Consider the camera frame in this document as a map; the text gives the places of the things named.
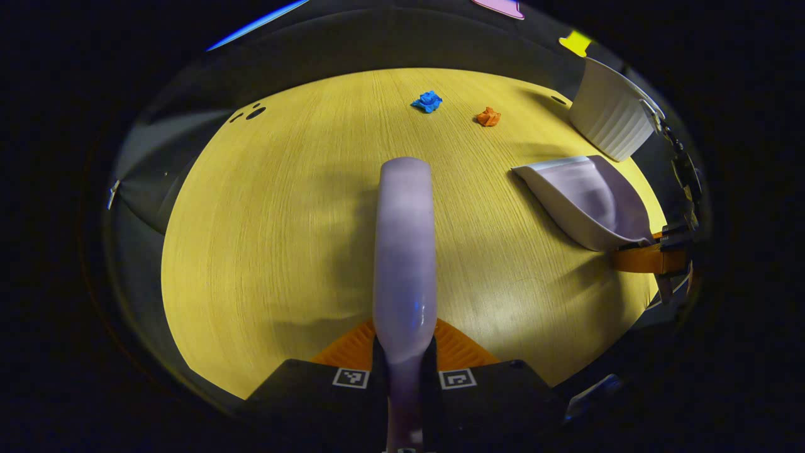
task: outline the pink object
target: pink object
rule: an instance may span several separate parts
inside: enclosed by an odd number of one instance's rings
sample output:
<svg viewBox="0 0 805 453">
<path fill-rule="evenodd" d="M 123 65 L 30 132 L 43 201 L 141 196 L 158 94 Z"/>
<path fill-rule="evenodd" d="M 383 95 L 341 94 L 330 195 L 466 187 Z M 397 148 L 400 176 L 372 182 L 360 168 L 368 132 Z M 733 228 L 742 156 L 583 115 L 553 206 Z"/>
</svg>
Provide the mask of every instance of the pink object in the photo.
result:
<svg viewBox="0 0 805 453">
<path fill-rule="evenodd" d="M 526 18 L 520 12 L 520 4 L 515 0 L 473 0 L 473 3 L 515 19 L 523 20 Z"/>
<path fill-rule="evenodd" d="M 568 157 L 512 170 L 582 246 L 612 251 L 627 243 L 654 243 L 640 195 L 604 157 Z"/>
<path fill-rule="evenodd" d="M 374 242 L 372 317 L 389 367 L 386 451 L 422 448 L 419 372 L 436 329 L 436 229 L 431 166 L 384 163 Z"/>
</svg>

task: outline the black background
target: black background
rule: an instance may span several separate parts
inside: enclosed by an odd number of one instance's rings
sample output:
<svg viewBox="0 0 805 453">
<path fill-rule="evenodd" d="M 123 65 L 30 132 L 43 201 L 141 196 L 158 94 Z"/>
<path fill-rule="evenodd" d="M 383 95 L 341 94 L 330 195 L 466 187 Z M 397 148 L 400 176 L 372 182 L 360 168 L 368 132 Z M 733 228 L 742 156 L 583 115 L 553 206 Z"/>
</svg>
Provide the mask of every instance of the black background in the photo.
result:
<svg viewBox="0 0 805 453">
<path fill-rule="evenodd" d="M 110 167 L 150 96 L 279 6 L 267 3 L 17 2 L 4 12 L 11 451 L 270 449 L 270 427 L 258 435 L 205 410 L 118 348 L 93 307 L 78 235 L 81 200 L 105 197 L 105 175 L 85 174 L 88 156 Z M 535 6 L 618 52 L 687 120 L 711 184 L 716 258 L 666 379 L 554 447 L 801 449 L 795 11 L 564 3 Z"/>
</svg>

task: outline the orange gripper pad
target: orange gripper pad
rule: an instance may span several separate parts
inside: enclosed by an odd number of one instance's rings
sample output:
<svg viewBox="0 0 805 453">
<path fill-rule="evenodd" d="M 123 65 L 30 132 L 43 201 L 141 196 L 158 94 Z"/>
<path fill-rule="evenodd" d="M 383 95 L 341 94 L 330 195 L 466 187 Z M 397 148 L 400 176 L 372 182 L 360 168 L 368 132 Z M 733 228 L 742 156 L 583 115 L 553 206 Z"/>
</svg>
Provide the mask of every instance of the orange gripper pad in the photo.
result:
<svg viewBox="0 0 805 453">
<path fill-rule="evenodd" d="M 463 332 L 436 319 L 436 367 L 439 371 L 480 367 L 500 362 Z M 341 336 L 311 360 L 316 364 L 355 370 L 372 369 L 374 324 L 366 321 Z"/>
</svg>

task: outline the blue light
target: blue light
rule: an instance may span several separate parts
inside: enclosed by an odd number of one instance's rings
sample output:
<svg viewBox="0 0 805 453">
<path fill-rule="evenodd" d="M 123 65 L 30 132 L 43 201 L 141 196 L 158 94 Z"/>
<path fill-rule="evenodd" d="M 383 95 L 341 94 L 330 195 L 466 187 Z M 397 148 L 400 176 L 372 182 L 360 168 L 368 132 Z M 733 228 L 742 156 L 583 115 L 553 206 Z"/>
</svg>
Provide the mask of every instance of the blue light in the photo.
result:
<svg viewBox="0 0 805 453">
<path fill-rule="evenodd" d="M 308 0 L 299 0 L 298 2 L 293 2 L 292 4 L 290 4 L 288 6 L 285 6 L 283 8 L 280 8 L 277 11 L 274 11 L 273 13 L 269 13 L 268 15 L 265 15 L 265 16 L 261 17 L 260 19 L 257 19 L 254 22 L 250 23 L 249 25 L 246 25 L 245 27 L 241 28 L 240 30 L 235 31 L 232 35 L 229 35 L 229 36 L 225 37 L 224 39 L 219 41 L 217 44 L 215 44 L 211 48 L 207 49 L 207 52 L 213 50 L 214 48 L 219 48 L 220 46 L 222 46 L 224 44 L 227 44 L 230 41 L 234 41 L 237 38 L 240 38 L 241 36 L 245 35 L 246 33 L 250 32 L 250 31 L 253 31 L 253 30 L 256 30 L 256 29 L 262 27 L 263 25 L 266 25 L 267 23 L 269 23 L 272 20 L 278 18 L 279 16 L 284 15 L 284 14 L 286 14 L 286 13 L 292 11 L 292 10 L 295 10 L 296 8 L 302 6 L 303 4 L 305 4 L 307 2 L 308 2 Z"/>
</svg>

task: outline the yellow table surface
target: yellow table surface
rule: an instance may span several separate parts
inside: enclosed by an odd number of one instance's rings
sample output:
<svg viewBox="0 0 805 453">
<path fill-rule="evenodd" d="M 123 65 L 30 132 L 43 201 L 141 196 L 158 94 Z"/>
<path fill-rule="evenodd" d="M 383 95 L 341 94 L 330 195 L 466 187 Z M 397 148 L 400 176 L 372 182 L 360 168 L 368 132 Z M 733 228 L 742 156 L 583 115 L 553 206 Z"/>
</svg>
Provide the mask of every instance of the yellow table surface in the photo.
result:
<svg viewBox="0 0 805 453">
<path fill-rule="evenodd" d="M 410 106 L 431 89 L 436 112 Z M 246 120 L 257 102 L 266 110 Z M 391 69 L 244 106 L 193 166 L 165 238 L 165 313 L 190 368 L 247 398 L 283 360 L 311 359 L 371 318 L 380 166 L 414 156 L 432 168 L 440 318 L 550 385 L 578 372 L 657 288 L 573 242 L 510 171 L 598 153 L 570 105 L 507 77 Z M 474 121 L 487 106 L 502 112 L 495 127 Z M 645 177 L 632 160 L 613 165 L 659 231 Z"/>
</svg>

